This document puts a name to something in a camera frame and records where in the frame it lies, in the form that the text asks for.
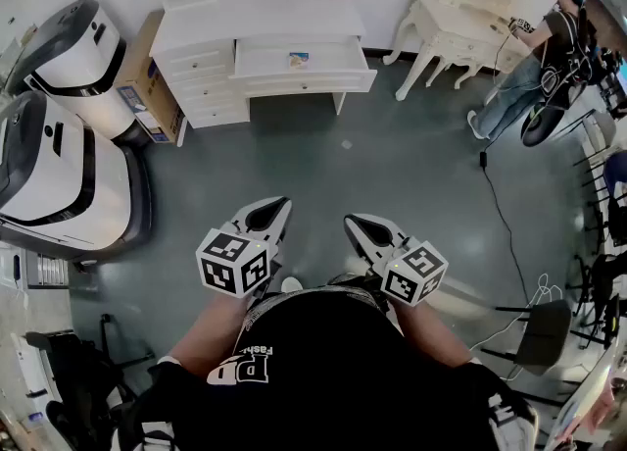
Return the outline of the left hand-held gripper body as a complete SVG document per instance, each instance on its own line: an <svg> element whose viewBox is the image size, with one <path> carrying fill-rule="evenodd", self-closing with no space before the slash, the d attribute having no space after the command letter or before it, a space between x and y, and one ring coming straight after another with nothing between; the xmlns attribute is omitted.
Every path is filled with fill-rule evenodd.
<svg viewBox="0 0 627 451"><path fill-rule="evenodd" d="M234 298L263 294L280 269L284 224L254 230L243 223L212 228L195 252L204 286Z"/></svg>

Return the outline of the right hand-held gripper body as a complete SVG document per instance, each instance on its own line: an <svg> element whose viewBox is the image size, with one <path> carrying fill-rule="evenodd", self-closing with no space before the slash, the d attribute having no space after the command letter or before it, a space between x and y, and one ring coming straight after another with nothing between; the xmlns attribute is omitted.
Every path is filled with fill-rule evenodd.
<svg viewBox="0 0 627 451"><path fill-rule="evenodd" d="M428 241L398 249L383 266L380 291L408 306L416 306L438 289L449 262Z"/></svg>

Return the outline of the white drawer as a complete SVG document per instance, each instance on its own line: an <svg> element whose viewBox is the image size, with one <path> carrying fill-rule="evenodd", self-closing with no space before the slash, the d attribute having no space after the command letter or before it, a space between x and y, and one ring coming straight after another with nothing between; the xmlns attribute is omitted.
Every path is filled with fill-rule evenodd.
<svg viewBox="0 0 627 451"><path fill-rule="evenodd" d="M309 65L293 70L290 52L308 52ZM229 78L247 98L301 93L367 92L377 71L351 35L259 35L236 43Z"/></svg>

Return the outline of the person's right forearm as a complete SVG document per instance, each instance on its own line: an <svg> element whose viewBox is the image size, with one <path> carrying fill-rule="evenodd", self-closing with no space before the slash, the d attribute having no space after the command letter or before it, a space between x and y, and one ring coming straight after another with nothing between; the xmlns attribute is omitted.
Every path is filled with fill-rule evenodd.
<svg viewBox="0 0 627 451"><path fill-rule="evenodd" d="M404 337L419 351L450 368L469 363L469 348L442 322L437 311L426 301L414 307L391 301Z"/></svg>

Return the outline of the person's left forearm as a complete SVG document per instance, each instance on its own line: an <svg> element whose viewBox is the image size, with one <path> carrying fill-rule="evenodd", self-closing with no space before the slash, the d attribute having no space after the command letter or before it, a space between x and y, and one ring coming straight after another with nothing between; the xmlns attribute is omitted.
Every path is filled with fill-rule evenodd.
<svg viewBox="0 0 627 451"><path fill-rule="evenodd" d="M218 293L168 356L187 372L206 379L233 352L250 301Z"/></svg>

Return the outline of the person's patterned shorts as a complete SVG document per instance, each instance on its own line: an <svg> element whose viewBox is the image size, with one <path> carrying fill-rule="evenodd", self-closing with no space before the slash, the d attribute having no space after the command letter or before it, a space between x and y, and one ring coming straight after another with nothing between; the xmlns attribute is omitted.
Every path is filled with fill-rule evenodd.
<svg viewBox="0 0 627 451"><path fill-rule="evenodd" d="M287 299L316 292L341 293L375 307L383 315L386 315L390 311L390 303L383 292L376 287L378 282L379 280L374 277L346 273L338 275L327 284L318 287L288 290L287 292L268 292L263 298L255 298L252 301L239 334L249 331L254 322L272 307Z"/></svg>

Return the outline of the person's black t-shirt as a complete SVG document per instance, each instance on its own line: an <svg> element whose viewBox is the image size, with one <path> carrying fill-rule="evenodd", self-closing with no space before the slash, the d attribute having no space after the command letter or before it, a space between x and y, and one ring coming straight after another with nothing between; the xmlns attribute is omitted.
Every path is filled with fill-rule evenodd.
<svg viewBox="0 0 627 451"><path fill-rule="evenodd" d="M474 357L450 368L337 292L283 301L206 379L166 355L111 451L534 451L536 411Z"/></svg>

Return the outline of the dark grey chair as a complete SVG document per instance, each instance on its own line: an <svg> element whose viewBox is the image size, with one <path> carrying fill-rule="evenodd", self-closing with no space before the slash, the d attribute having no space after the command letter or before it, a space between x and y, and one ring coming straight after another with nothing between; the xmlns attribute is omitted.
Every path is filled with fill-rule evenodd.
<svg viewBox="0 0 627 451"><path fill-rule="evenodd" d="M527 308L496 307L495 310L518 313L520 318L517 321L526 323L526 328L515 354L481 347L483 353L509 360L534 376L543 376L557 364L572 321L572 312L565 299Z"/></svg>

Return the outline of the white cabinet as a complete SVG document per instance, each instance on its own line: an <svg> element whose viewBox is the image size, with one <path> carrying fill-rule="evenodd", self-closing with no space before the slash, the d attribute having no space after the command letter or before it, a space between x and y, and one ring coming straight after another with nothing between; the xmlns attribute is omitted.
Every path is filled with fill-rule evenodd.
<svg viewBox="0 0 627 451"><path fill-rule="evenodd" d="M165 13L151 55L194 128L244 123L250 102L229 78L236 43L259 35L364 33L350 0L217 0ZM349 93L327 93L337 111Z"/></svg>

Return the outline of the brown cardboard box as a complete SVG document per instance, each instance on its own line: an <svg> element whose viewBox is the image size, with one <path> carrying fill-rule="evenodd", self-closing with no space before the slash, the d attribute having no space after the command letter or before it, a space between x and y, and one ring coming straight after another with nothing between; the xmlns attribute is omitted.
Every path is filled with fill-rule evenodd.
<svg viewBox="0 0 627 451"><path fill-rule="evenodd" d="M150 54L164 15L164 10L148 14L126 48L114 86L153 142L179 146L186 120Z"/></svg>

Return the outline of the black round seat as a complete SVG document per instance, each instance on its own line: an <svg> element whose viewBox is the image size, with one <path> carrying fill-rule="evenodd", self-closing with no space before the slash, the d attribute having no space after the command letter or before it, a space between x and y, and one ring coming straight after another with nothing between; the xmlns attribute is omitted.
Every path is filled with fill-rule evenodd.
<svg viewBox="0 0 627 451"><path fill-rule="evenodd" d="M525 147L535 147L544 142L586 86L585 82L563 86L551 97L545 97L533 106L522 124L520 132L522 144Z"/></svg>

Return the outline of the white machine lower unit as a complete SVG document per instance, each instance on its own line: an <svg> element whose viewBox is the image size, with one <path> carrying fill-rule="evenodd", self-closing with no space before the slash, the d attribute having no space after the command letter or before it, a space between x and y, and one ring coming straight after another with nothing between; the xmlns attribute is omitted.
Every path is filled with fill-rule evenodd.
<svg viewBox="0 0 627 451"><path fill-rule="evenodd" d="M0 241L71 263L132 249L153 220L148 171L39 91L0 111Z"/></svg>

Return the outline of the white machine unit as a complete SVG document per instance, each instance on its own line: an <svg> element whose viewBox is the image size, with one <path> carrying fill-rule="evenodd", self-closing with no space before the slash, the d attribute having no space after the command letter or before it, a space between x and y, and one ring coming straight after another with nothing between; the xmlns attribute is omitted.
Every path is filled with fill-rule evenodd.
<svg viewBox="0 0 627 451"><path fill-rule="evenodd" d="M132 249L153 220L148 171L39 91L0 111L0 241L71 263Z"/></svg>
<svg viewBox="0 0 627 451"><path fill-rule="evenodd" d="M96 0L76 0L37 29L6 91L42 91L115 144L141 147L149 136L115 88L126 47Z"/></svg>

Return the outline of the cream dressing table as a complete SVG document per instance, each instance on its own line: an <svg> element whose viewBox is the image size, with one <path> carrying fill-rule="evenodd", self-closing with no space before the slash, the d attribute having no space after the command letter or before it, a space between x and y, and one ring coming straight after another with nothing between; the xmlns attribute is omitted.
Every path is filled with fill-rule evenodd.
<svg viewBox="0 0 627 451"><path fill-rule="evenodd" d="M430 87L441 72L456 65L466 68L454 83L458 90L483 68L510 73L530 53L529 47L509 34L502 19L491 13L438 0L414 0L399 24L392 52L383 57L386 66L399 59L411 32L417 34L421 45L409 74L396 91L398 101L405 100L433 59L438 60L438 65L425 86Z"/></svg>

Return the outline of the white machine upper unit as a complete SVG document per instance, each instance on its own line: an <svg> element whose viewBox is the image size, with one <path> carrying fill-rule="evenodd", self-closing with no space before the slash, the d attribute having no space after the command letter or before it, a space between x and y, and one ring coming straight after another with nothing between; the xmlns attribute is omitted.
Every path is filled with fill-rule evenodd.
<svg viewBox="0 0 627 451"><path fill-rule="evenodd" d="M141 147L149 136L115 88L126 47L96 0L76 0L37 29L6 91L42 91L115 144Z"/></svg>

